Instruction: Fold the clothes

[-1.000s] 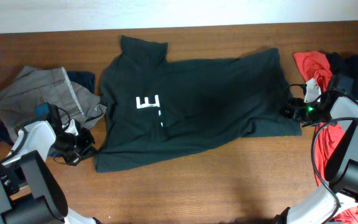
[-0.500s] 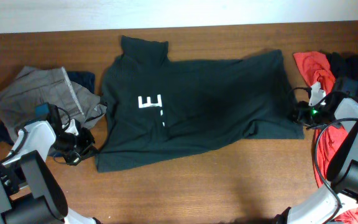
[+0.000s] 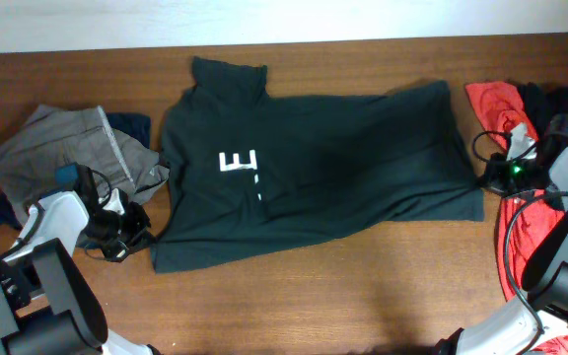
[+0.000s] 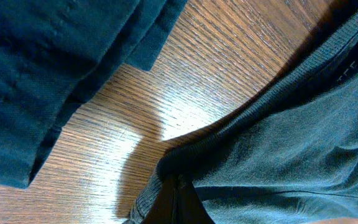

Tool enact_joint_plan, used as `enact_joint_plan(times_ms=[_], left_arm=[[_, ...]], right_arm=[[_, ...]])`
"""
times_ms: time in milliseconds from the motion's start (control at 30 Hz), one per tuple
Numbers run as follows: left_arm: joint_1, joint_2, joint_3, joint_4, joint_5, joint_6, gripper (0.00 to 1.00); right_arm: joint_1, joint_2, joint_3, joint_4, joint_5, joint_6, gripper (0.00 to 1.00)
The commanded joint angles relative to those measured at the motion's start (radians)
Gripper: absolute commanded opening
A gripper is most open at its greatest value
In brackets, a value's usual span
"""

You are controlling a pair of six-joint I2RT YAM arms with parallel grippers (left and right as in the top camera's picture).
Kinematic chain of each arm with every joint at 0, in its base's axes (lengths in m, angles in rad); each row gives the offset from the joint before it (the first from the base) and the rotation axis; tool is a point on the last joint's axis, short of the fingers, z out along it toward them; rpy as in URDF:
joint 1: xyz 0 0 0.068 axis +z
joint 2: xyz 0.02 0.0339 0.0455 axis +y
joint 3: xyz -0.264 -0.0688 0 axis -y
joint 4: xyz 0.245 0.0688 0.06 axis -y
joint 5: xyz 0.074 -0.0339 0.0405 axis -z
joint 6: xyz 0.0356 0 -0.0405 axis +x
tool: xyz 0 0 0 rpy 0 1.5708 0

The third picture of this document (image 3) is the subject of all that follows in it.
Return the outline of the dark green Nike t-shirt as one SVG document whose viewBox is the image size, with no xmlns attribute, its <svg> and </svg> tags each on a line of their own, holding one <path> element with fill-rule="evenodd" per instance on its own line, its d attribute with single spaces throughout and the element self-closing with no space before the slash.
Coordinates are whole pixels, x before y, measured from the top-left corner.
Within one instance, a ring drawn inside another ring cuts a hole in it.
<svg viewBox="0 0 568 355">
<path fill-rule="evenodd" d="M 205 58 L 166 116 L 170 220 L 158 273 L 326 243 L 385 221 L 480 221 L 444 81 L 389 95 L 273 98 L 265 67 Z"/>
</svg>

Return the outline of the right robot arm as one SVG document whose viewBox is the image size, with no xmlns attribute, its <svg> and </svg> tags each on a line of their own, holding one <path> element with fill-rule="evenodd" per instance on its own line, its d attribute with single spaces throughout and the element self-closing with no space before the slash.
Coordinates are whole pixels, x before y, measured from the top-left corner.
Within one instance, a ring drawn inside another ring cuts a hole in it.
<svg viewBox="0 0 568 355">
<path fill-rule="evenodd" d="M 515 293 L 487 320 L 460 328 L 433 348 L 440 355 L 532 354 L 542 343 L 568 335 L 568 113 L 554 116 L 544 135 L 530 143 L 522 125 L 505 134 L 507 152 L 485 159 L 479 178 L 505 199 L 524 199 L 506 228 L 503 265 L 508 278 L 511 239 L 522 214 L 540 201 L 550 201 L 563 217 L 532 252 Z"/>
</svg>

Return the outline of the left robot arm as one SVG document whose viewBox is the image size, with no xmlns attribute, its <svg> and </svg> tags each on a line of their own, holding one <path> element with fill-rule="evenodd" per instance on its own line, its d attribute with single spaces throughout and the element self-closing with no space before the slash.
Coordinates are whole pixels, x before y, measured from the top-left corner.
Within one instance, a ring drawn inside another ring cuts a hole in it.
<svg viewBox="0 0 568 355">
<path fill-rule="evenodd" d="M 156 355 L 110 330 L 72 259 L 79 243 L 122 262 L 149 247 L 150 219 L 119 188 L 99 194 L 100 172 L 80 164 L 55 172 L 56 187 L 30 205 L 28 223 L 0 254 L 0 354 Z"/>
</svg>

